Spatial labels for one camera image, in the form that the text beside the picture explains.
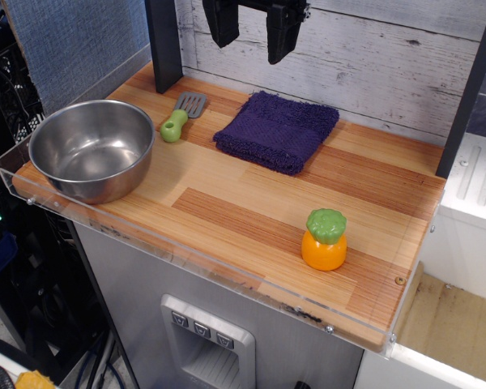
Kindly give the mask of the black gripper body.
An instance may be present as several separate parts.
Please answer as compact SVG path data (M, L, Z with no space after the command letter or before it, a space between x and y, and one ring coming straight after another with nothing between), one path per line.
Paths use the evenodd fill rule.
M239 0L237 3L258 11L265 11L284 21L305 21L310 17L310 4L301 0Z

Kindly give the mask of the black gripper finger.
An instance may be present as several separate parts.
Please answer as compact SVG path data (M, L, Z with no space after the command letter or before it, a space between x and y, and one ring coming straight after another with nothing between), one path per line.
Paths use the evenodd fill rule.
M279 63L296 47L302 21L284 21L266 15L268 62Z
M213 41L220 48L230 45L240 35L238 2L233 0L203 0L202 4Z

